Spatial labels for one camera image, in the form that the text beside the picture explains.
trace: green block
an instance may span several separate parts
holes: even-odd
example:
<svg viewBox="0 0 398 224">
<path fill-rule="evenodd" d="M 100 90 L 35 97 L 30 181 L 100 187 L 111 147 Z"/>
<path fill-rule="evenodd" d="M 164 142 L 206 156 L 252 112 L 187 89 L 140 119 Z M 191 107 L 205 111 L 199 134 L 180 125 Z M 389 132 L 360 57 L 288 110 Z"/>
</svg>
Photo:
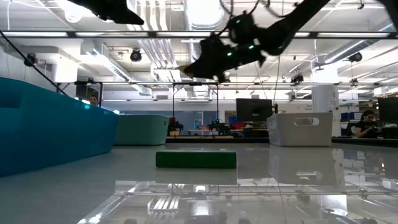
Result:
<svg viewBox="0 0 398 224">
<path fill-rule="evenodd" d="M 184 151 L 156 152 L 158 168 L 235 169 L 236 152 L 233 151 Z"/>
</svg>

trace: white pillar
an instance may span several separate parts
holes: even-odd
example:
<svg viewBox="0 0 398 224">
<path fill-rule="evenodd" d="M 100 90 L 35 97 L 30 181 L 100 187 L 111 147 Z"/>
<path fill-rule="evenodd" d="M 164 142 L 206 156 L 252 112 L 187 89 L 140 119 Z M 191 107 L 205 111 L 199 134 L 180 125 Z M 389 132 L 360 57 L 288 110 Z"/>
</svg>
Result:
<svg viewBox="0 0 398 224">
<path fill-rule="evenodd" d="M 337 68 L 333 65 L 323 70 L 313 70 L 312 82 L 338 83 Z M 314 113 L 333 113 L 332 136 L 341 136 L 338 87 L 336 85 L 318 85 L 312 87 L 312 104 Z"/>
<path fill-rule="evenodd" d="M 60 57 L 58 62 L 52 67 L 53 81 L 56 83 L 66 83 L 77 81 L 78 65 L 68 58 Z M 76 97 L 76 86 L 71 84 L 64 89 L 64 92 L 70 97 Z"/>
</svg>

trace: ceiling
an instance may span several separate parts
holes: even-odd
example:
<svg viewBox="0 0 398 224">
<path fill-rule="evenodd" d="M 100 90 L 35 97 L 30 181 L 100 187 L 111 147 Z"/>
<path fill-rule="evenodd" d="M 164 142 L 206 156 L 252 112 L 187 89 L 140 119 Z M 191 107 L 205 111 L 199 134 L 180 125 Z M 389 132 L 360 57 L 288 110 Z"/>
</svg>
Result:
<svg viewBox="0 0 398 224">
<path fill-rule="evenodd" d="M 149 2 L 147 2 L 147 21 L 149 21 Z M 280 14 L 289 13 L 294 7 L 296 0 L 271 1 L 271 7 Z M 169 30 L 186 30 L 182 0 L 166 0 L 166 24 Z M 375 31 L 380 23 L 388 22 L 389 16 L 382 8 L 383 5 L 377 1 L 365 0 L 365 8 L 358 10 L 358 0 L 331 0 L 330 3 L 308 23 L 302 27 L 302 31 Z M 240 14 L 244 10 L 251 10 L 254 0 L 238 0 L 234 2 L 234 14 Z M 197 9 L 197 13 L 206 16 L 206 7 Z M 95 17 L 83 17 L 77 23 L 70 23 L 65 19 L 65 12 L 58 7 L 56 1 L 40 0 L 0 0 L 0 29 L 8 30 L 8 19 L 10 30 L 77 30 L 77 31 L 128 31 L 125 25 L 105 23 Z M 228 20 L 224 15 L 222 26 Z M 273 24 L 277 19 L 259 5 L 254 11 L 254 20 L 261 27 Z M 113 74 L 102 65 L 86 63 L 86 55 L 81 55 L 80 47 L 83 39 L 12 39 L 18 46 L 52 46 L 58 47 L 71 56 L 92 68 L 91 72 L 84 72 L 84 76 L 92 76 L 99 81 L 114 81 Z M 139 48 L 137 39 L 92 39 L 95 45 L 104 44 L 109 49 L 109 57 L 125 71 L 129 72 L 135 80 L 154 81 L 150 76 L 151 61 L 146 53 L 141 50 L 142 60 L 131 62 L 129 56 L 133 48 Z M 264 82 L 274 82 L 277 77 L 288 78 L 289 71 L 298 64 L 305 62 L 313 55 L 328 54 L 351 40 L 293 40 L 280 57 L 268 57 L 265 64 L 259 68 L 258 64 L 251 63 L 239 67 L 238 70 L 230 71 L 232 82 L 256 82 L 261 78 Z M 171 39 L 170 43 L 177 65 L 184 65 L 190 61 L 190 44 L 182 39 Z M 368 48 L 361 50 L 363 60 L 359 63 L 337 62 L 338 75 L 341 81 L 349 81 L 352 77 L 377 70 L 390 63 L 398 62 L 397 43 L 394 40 L 382 40 Z M 310 77 L 309 63 L 301 67 L 300 71 L 305 77 Z M 383 78 L 394 77 L 398 68 L 392 68 L 386 72 L 369 76 L 362 82 L 376 82 Z"/>
</svg>

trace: wall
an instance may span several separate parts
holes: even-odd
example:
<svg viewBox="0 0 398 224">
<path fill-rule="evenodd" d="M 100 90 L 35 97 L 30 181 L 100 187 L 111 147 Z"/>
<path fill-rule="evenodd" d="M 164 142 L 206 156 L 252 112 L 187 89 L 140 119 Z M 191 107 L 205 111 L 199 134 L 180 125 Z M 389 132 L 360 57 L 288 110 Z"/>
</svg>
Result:
<svg viewBox="0 0 398 224">
<path fill-rule="evenodd" d="M 50 72 L 46 72 L 46 75 L 51 78 Z M 6 54 L 2 48 L 0 48 L 0 77 L 25 81 L 52 91 L 56 89 L 36 70 L 26 67 L 23 60 Z"/>
</svg>

